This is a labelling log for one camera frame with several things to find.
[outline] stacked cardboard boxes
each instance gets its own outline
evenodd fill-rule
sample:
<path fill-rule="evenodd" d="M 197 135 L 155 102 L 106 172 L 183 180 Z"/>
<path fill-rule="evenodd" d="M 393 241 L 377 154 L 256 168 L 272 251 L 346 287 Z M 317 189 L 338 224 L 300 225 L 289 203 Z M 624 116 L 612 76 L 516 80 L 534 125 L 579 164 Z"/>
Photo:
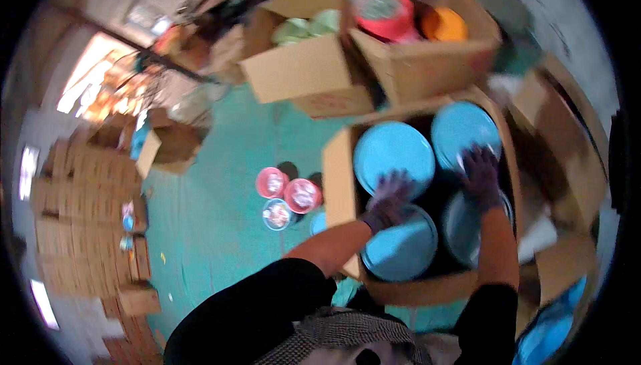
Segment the stacked cardboard boxes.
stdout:
<path fill-rule="evenodd" d="M 117 297 L 103 298 L 104 314 L 121 322 L 123 339 L 103 339 L 114 364 L 162 364 L 162 354 L 145 316 L 130 316 Z"/>
<path fill-rule="evenodd" d="M 119 136 L 129 119 L 78 129 L 52 146 L 31 206 L 45 285 L 61 294 L 112 297 L 132 281 L 129 254 L 119 249 L 122 207 L 140 200 L 140 177 Z M 136 205 L 144 219 L 144 205 Z"/>

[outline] glove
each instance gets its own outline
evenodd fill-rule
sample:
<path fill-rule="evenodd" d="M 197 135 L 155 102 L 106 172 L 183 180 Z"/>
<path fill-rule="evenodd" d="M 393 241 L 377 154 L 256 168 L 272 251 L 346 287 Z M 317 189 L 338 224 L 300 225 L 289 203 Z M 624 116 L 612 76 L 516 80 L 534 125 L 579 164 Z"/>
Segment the glove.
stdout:
<path fill-rule="evenodd" d="M 463 186 L 478 205 L 481 213 L 497 206 L 503 206 L 499 194 L 499 163 L 492 151 L 485 147 L 472 145 L 472 149 L 463 152 L 463 165 L 466 175 L 461 176 Z"/>
<path fill-rule="evenodd" d="M 413 184 L 414 181 L 407 176 L 407 170 L 400 175 L 393 170 L 388 177 L 379 178 L 374 197 L 367 204 L 367 211 L 360 217 L 372 229 L 372 235 L 404 222 L 404 209 L 409 202 Z"/>

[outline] stack of blue plates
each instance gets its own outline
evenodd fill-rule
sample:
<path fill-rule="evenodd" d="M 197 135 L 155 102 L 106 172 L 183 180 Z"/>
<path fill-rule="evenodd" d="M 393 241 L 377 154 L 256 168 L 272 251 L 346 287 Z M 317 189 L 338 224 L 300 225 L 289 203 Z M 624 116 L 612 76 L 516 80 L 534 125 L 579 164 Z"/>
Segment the stack of blue plates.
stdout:
<path fill-rule="evenodd" d="M 365 191 L 374 194 L 381 175 L 407 170 L 416 180 L 411 199 L 418 198 L 434 177 L 434 152 L 423 135 L 405 123 L 388 121 L 368 129 L 354 150 L 354 173 Z"/>
<path fill-rule="evenodd" d="M 501 155 L 501 137 L 492 118 L 469 102 L 456 102 L 438 111 L 431 136 L 437 162 L 445 170 L 464 171 L 461 152 L 475 143 Z"/>
<path fill-rule="evenodd" d="M 512 206 L 501 191 L 503 209 L 514 227 Z M 470 269 L 479 265 L 481 249 L 481 214 L 477 205 L 465 197 L 462 191 L 456 193 L 443 212 L 443 237 L 445 246 L 456 260 Z"/>
<path fill-rule="evenodd" d="M 438 246 L 432 218 L 416 205 L 408 206 L 408 220 L 378 232 L 361 252 L 363 264 L 387 282 L 410 281 L 425 272 Z"/>
<path fill-rule="evenodd" d="M 309 224 L 309 234 L 316 235 L 320 232 L 324 232 L 326 228 L 327 220 L 325 217 L 325 211 L 323 210 L 311 219 L 311 223 Z"/>

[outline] window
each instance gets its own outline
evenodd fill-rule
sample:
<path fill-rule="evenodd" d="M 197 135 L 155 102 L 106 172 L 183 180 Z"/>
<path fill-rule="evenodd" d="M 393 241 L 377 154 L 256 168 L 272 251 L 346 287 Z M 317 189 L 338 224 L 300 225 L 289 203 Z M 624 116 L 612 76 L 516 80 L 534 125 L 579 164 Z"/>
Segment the window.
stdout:
<path fill-rule="evenodd" d="M 21 201 L 28 201 L 31 196 L 31 180 L 38 169 L 38 153 L 40 151 L 33 146 L 25 146 L 22 151 L 22 161 L 20 163 L 20 181 L 18 184 L 18 194 Z"/>
<path fill-rule="evenodd" d="M 44 323 L 47 324 L 47 327 L 53 330 L 60 330 L 58 326 L 58 321 L 53 314 L 53 309 L 51 308 L 51 303 L 49 302 L 49 296 L 47 296 L 47 290 L 44 288 L 44 284 L 39 281 L 31 280 L 31 292 L 33 297 L 36 299 L 36 304 L 38 304 L 38 309 L 40 309 L 40 314 Z"/>

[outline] cardboard box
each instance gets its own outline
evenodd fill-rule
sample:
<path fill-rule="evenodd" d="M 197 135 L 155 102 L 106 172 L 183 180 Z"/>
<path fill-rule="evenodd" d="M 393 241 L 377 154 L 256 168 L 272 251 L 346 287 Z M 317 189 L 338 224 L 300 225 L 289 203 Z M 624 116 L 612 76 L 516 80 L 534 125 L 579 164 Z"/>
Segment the cardboard box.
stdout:
<path fill-rule="evenodd" d="M 341 33 L 273 47 L 271 37 L 287 18 L 309 19 L 325 9 L 341 10 Z M 347 0 L 268 0 L 245 27 L 241 66 L 262 104 L 291 100 L 312 118 L 371 113 L 368 81 L 348 49 L 353 23 Z"/>
<path fill-rule="evenodd" d="M 353 173 L 352 154 L 358 138 L 371 125 L 381 121 L 404 121 L 435 113 L 440 107 L 454 101 L 466 100 L 479 105 L 492 117 L 499 129 L 503 142 L 501 162 L 508 173 L 508 184 L 501 185 L 511 198 L 515 216 L 517 241 L 523 237 L 522 196 L 518 178 L 517 152 L 521 149 L 513 143 L 508 123 L 499 109 L 476 87 L 444 97 L 434 97 L 425 102 L 416 102 L 387 112 L 366 116 L 357 124 L 341 130 L 326 146 L 323 152 L 324 196 L 327 225 L 333 226 L 356 219 L 364 210 L 364 202 L 358 201 L 357 181 Z M 537 285 L 532 294 L 522 294 L 520 301 L 527 303 L 519 307 L 519 325 L 524 327 L 536 310 L 585 274 L 592 273 L 595 261 L 594 243 L 588 233 L 581 230 L 563 235 L 558 243 L 535 255 L 536 263 L 525 265 L 531 281 Z M 374 280 L 358 256 L 354 256 L 343 268 L 343 272 L 361 281 L 370 295 L 379 304 L 418 307 L 439 305 L 468 298 L 477 283 L 476 271 L 461 271 L 435 275 L 428 279 L 386 283 Z"/>
<path fill-rule="evenodd" d="M 492 67 L 501 33 L 476 0 L 412 0 L 415 14 L 448 7 L 465 20 L 469 39 L 461 42 L 424 40 L 385 44 L 354 28 L 350 34 L 373 68 L 392 105 L 424 100 L 466 88 L 485 78 Z"/>
<path fill-rule="evenodd" d="M 138 316 L 161 311 L 158 292 L 148 283 L 124 284 L 118 297 L 125 315 Z"/>
<path fill-rule="evenodd" d="M 50 257 L 72 258 L 75 256 L 70 223 L 54 218 L 36 220 L 38 253 Z"/>
<path fill-rule="evenodd" d="M 583 92 L 556 58 L 547 56 L 526 74 L 508 121 L 521 166 L 541 183 L 555 221 L 588 233 L 606 193 L 608 140 Z"/>
<path fill-rule="evenodd" d="M 133 250 L 130 253 L 130 271 L 134 281 L 151 279 L 151 266 L 149 265 L 149 248 L 147 240 L 142 237 L 135 237 Z"/>
<path fill-rule="evenodd" d="M 244 27 L 236 24 L 212 47 L 209 74 L 219 81 L 239 85 L 245 82 L 245 74 L 240 68 L 245 47 Z"/>
<path fill-rule="evenodd" d="M 171 127 L 149 131 L 140 151 L 136 168 L 147 178 L 151 168 L 183 174 L 194 163 L 201 147 L 197 129 L 174 122 Z"/>

